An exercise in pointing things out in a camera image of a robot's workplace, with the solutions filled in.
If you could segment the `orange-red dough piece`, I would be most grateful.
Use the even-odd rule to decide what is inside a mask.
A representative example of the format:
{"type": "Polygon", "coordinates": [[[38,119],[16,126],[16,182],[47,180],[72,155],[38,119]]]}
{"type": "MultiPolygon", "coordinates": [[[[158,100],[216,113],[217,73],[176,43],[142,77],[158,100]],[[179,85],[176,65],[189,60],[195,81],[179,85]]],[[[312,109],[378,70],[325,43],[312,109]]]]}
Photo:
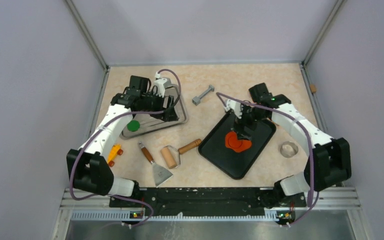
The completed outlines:
{"type": "Polygon", "coordinates": [[[225,147],[236,153],[242,153],[252,147],[252,142],[247,139],[238,139],[237,133],[230,131],[225,135],[225,147]]]}

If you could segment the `black baking tray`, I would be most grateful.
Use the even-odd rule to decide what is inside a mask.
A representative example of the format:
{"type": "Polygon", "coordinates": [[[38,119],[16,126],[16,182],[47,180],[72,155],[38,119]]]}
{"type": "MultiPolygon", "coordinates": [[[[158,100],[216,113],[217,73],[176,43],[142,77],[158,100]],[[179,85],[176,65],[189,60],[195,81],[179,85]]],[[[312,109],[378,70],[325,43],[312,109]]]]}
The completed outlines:
{"type": "Polygon", "coordinates": [[[198,152],[229,177],[240,180],[265,149],[276,132],[276,126],[267,119],[258,122],[255,131],[251,132],[252,147],[236,153],[225,147],[225,136],[232,131],[235,118],[234,113],[226,113],[202,140],[198,152]]]}

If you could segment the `wooden dough roller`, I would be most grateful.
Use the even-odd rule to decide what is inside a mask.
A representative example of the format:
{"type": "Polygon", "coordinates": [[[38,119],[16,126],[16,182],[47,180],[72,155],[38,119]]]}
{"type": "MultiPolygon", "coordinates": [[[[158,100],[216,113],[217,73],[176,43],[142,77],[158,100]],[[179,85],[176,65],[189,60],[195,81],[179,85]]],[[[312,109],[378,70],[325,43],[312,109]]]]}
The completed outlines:
{"type": "Polygon", "coordinates": [[[172,145],[166,145],[160,150],[160,154],[169,169],[175,169],[181,165],[181,156],[188,151],[197,148],[202,143],[200,138],[180,147],[175,148],[172,145]]]}

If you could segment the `wooden handled metal scraper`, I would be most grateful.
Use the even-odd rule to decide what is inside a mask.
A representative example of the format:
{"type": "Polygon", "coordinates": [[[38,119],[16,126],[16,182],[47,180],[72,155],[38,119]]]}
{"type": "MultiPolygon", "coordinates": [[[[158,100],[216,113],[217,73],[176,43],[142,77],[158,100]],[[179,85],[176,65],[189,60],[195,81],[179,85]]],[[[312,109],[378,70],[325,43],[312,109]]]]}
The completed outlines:
{"type": "Polygon", "coordinates": [[[151,164],[152,166],[152,174],[155,186],[158,188],[160,185],[165,183],[167,180],[169,180],[173,174],[166,169],[165,167],[157,164],[151,155],[151,153],[148,151],[148,149],[145,147],[145,145],[142,142],[138,142],[138,147],[140,148],[142,154],[146,158],[146,160],[151,164]]]}

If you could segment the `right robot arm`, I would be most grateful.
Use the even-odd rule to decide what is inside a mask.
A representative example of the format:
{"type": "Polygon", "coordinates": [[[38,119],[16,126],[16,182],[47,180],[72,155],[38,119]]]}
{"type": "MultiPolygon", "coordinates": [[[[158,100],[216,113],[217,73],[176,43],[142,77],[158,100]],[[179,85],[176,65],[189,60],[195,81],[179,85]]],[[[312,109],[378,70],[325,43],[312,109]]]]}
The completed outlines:
{"type": "Polygon", "coordinates": [[[265,83],[248,91],[251,103],[233,99],[225,102],[225,111],[235,115],[232,130],[238,138],[253,140],[246,129],[252,129],[257,122],[271,120],[282,127],[308,157],[304,170],[275,182],[273,200],[277,205],[287,206],[296,194],[320,192],[352,176],[347,140],[334,138],[320,130],[296,109],[288,97],[273,95],[265,83]]]}

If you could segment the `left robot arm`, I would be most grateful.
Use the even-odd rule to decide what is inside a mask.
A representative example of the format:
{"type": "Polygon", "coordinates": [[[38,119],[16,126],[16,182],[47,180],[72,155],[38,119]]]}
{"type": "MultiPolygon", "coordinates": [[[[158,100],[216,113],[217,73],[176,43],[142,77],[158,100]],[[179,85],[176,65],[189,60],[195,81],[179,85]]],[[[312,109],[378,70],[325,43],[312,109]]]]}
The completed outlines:
{"type": "Polygon", "coordinates": [[[155,81],[132,75],[129,85],[117,93],[109,104],[107,113],[88,140],[78,149],[70,149],[66,155],[69,188],[86,191],[93,195],[119,195],[129,207],[140,202],[135,182],[115,177],[108,157],[122,131],[137,115],[149,115],[164,122],[178,120],[175,105],[180,97],[166,95],[171,80],[155,75],[155,81]]]}

